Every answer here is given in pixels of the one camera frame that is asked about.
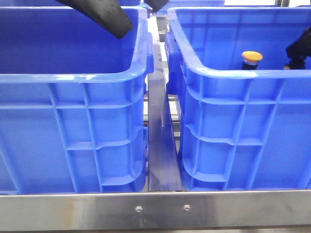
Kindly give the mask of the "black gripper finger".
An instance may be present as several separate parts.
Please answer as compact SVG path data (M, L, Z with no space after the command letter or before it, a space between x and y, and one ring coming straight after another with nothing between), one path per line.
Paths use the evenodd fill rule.
M133 29L133 23L117 0L60 0L105 28L117 39Z
M169 0L144 0L145 4L149 5L154 13L161 10L164 6L166 6Z

